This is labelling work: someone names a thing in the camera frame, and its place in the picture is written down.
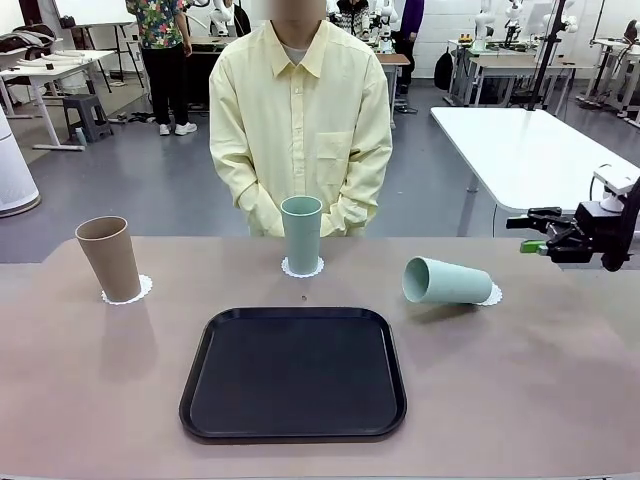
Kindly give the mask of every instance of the light yellow button-up shirt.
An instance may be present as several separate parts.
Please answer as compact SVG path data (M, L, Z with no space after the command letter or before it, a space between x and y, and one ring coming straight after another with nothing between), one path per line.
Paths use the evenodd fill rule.
M211 154L253 235L284 234L280 204L322 200L322 236L374 217L391 156L387 79L372 50L323 21L302 62L271 22L231 43L210 79Z

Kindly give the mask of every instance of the neck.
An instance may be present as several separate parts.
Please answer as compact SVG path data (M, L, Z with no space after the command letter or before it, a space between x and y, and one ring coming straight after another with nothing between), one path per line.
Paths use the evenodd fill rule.
M287 47L304 50L309 48L320 23L318 20L273 20L278 39Z

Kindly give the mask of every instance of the shirt collar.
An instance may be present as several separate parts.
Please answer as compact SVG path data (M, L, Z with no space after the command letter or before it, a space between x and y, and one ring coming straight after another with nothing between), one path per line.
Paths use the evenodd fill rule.
M271 57L271 68L273 69L273 75L277 77L282 71L291 64L291 60L287 56L282 44L276 35L275 30L271 22L267 22L265 28L265 34L267 43L269 45L269 54ZM327 48L327 41L329 38L329 26L326 21L320 23L320 28L316 32L313 41L307 50L307 54L300 62L311 75L320 78L322 73L322 64L324 63L324 52Z

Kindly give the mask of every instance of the stool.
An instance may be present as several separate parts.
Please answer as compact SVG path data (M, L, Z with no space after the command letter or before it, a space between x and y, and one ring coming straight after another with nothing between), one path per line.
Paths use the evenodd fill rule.
M76 134L76 128L78 127L82 127L87 141L91 143L100 140L102 135L113 135L111 124L109 123L107 115L104 113L104 109L97 95L70 95L64 97L62 106L64 107L64 118L67 121L67 128L69 129L69 138L72 138ZM71 124L69 122L69 109L78 111L78 115L80 116L78 123Z

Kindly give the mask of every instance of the upright cup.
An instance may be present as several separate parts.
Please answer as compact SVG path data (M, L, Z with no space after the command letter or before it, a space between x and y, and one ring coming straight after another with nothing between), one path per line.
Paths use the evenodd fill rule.
M309 275L318 268L322 202L314 197L289 197L282 205L282 224L289 270Z
M402 277L404 296L413 303L482 303L491 295L487 272L415 257Z
M138 267L124 218L89 220L76 229L76 238L110 301L127 302L140 294Z

